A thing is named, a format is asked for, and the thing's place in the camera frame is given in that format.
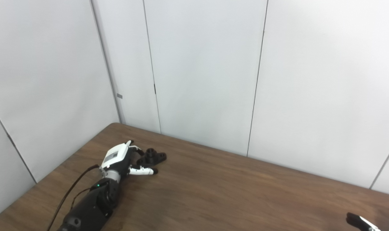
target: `robotic arm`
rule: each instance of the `robotic arm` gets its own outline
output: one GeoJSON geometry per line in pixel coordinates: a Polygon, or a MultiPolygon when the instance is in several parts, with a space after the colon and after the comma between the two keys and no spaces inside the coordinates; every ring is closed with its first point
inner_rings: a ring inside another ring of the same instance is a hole
{"type": "Polygon", "coordinates": [[[99,167],[102,179],[90,187],[88,194],[65,216],[58,231],[99,231],[111,217],[117,206],[119,183],[127,175],[153,175],[156,168],[149,168],[166,159],[165,153],[157,153],[149,148],[146,153],[133,141],[111,148],[99,167]],[[141,158],[137,165],[131,158],[137,152],[141,158]]]}

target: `wall panel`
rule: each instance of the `wall panel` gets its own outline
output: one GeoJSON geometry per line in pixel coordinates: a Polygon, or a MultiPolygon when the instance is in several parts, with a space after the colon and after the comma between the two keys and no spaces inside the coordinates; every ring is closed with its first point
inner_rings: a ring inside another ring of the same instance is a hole
{"type": "Polygon", "coordinates": [[[249,157],[370,187],[389,153],[389,1],[269,1],[249,157]]]}

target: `black robotic forearm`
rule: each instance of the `black robotic forearm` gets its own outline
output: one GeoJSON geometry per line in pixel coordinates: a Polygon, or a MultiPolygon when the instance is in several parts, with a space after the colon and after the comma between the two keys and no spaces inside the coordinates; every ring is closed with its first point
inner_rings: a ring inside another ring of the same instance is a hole
{"type": "Polygon", "coordinates": [[[58,231],[99,231],[117,206],[119,183],[111,178],[98,181],[65,216],[58,231]]]}

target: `black plastic part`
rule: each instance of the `black plastic part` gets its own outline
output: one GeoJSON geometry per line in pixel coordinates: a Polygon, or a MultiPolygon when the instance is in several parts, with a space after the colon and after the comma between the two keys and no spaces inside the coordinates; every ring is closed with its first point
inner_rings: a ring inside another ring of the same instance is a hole
{"type": "Polygon", "coordinates": [[[65,216],[58,231],[99,231],[117,206],[119,184],[103,178],[65,216]]]}
{"type": "Polygon", "coordinates": [[[139,160],[137,160],[136,164],[141,165],[144,168],[155,166],[167,158],[164,152],[158,153],[155,149],[149,148],[146,150],[145,155],[142,156],[139,160]]]}
{"type": "Polygon", "coordinates": [[[361,231],[369,231],[370,225],[363,221],[359,215],[348,212],[345,218],[348,224],[358,228],[361,231]]]}

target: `brown tabletop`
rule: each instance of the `brown tabletop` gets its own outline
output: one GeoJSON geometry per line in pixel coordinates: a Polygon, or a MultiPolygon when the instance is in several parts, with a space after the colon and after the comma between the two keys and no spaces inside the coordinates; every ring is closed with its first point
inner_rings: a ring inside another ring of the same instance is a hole
{"type": "MultiPolygon", "coordinates": [[[[120,204],[104,231],[354,231],[345,222],[349,211],[389,229],[387,194],[114,123],[2,212],[0,231],[46,230],[76,178],[130,139],[168,159],[157,166],[159,174],[121,183],[120,204]]],[[[83,177],[52,231],[73,197],[98,179],[98,170],[83,177]]]]}

